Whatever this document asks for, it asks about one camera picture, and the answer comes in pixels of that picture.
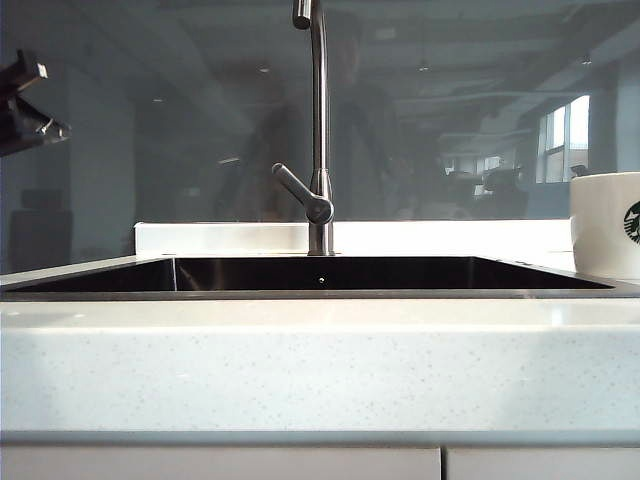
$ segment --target cabinet door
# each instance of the cabinet door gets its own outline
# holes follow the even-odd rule
[[[6,446],[11,480],[440,480],[438,449]]]
[[[453,448],[447,474],[448,480],[638,480],[640,449]]]

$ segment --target black sink basin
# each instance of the black sink basin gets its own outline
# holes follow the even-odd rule
[[[176,258],[2,290],[4,300],[612,296],[640,287],[479,257]]]

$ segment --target white mug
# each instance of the white mug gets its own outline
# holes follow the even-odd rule
[[[576,271],[640,279],[640,172],[577,177],[570,189]]]

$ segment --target glass wall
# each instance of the glass wall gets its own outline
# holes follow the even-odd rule
[[[565,218],[640,170],[640,3],[325,0],[336,219]],[[2,272],[133,251],[135,222],[304,221],[309,32],[291,0],[4,0],[2,63],[71,138],[1,159]]]

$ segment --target stainless steel faucet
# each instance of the stainless steel faucet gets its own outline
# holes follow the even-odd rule
[[[273,173],[305,207],[309,219],[309,255],[333,255],[333,203],[329,180],[329,81],[327,37],[320,0],[294,0],[293,25],[311,29],[313,56],[313,176],[309,188],[281,163]]]

